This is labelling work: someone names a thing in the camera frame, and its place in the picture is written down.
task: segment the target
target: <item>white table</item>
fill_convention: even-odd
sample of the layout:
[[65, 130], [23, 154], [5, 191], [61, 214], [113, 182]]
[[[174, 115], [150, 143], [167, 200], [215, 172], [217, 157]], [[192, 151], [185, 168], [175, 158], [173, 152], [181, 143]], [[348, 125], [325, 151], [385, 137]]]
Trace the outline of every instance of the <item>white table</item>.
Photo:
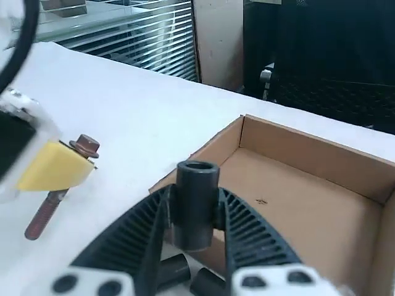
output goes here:
[[[4, 63], [6, 55], [0, 56]], [[148, 189], [240, 114], [249, 113], [395, 162], [395, 137], [311, 113], [39, 43], [14, 82], [39, 100], [68, 142], [86, 133], [99, 167], [70, 190], [43, 235], [23, 232], [46, 196], [0, 205], [0, 291], [18, 295], [39, 274], [69, 264]]]

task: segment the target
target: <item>white robot part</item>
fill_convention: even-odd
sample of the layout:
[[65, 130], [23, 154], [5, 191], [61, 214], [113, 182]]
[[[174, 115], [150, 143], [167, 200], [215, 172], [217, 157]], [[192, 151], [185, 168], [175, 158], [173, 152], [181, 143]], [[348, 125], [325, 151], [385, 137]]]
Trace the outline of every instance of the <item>white robot part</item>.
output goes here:
[[12, 88], [7, 88], [0, 95], [0, 112], [19, 117], [29, 122], [36, 130], [33, 139], [5, 177], [0, 180], [0, 203], [2, 203], [17, 197], [17, 183], [22, 174], [48, 141], [59, 140], [60, 130], [37, 101]]
[[231, 288], [232, 296], [341, 296], [316, 270], [301, 264], [241, 268]]
[[42, 277], [21, 296], [135, 296], [127, 273], [69, 266], [53, 277]]

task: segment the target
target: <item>black pipe fitting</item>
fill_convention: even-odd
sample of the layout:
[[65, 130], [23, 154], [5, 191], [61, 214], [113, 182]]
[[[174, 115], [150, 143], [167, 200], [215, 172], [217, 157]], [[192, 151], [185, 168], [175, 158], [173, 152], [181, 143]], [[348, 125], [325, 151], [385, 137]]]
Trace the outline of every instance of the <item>black pipe fitting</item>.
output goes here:
[[210, 247], [219, 175], [220, 168], [213, 163], [185, 161], [177, 165], [171, 213], [176, 247], [187, 252]]

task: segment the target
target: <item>screw hole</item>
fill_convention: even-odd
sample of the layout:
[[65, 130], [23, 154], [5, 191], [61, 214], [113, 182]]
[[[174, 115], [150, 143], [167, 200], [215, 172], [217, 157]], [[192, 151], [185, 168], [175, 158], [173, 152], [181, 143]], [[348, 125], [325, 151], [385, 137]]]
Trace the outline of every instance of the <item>screw hole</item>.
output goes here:
[[288, 274], [288, 282], [295, 284], [310, 284], [313, 280], [303, 271], [292, 271]]
[[78, 278], [73, 274], [68, 274], [57, 279], [52, 286], [55, 293], [63, 294], [70, 292], [77, 284]]
[[248, 288], [262, 288], [266, 287], [266, 282], [258, 276], [246, 276], [241, 285]]
[[99, 296], [117, 296], [121, 293], [122, 285], [118, 281], [108, 281], [100, 286]]

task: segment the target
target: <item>wall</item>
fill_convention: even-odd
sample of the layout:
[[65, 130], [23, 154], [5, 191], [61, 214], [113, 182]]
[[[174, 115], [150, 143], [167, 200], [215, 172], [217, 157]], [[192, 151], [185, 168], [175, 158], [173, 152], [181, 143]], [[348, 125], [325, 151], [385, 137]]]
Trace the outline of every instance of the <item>wall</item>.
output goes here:
[[236, 91], [243, 85], [243, 0], [194, 0], [202, 82]]

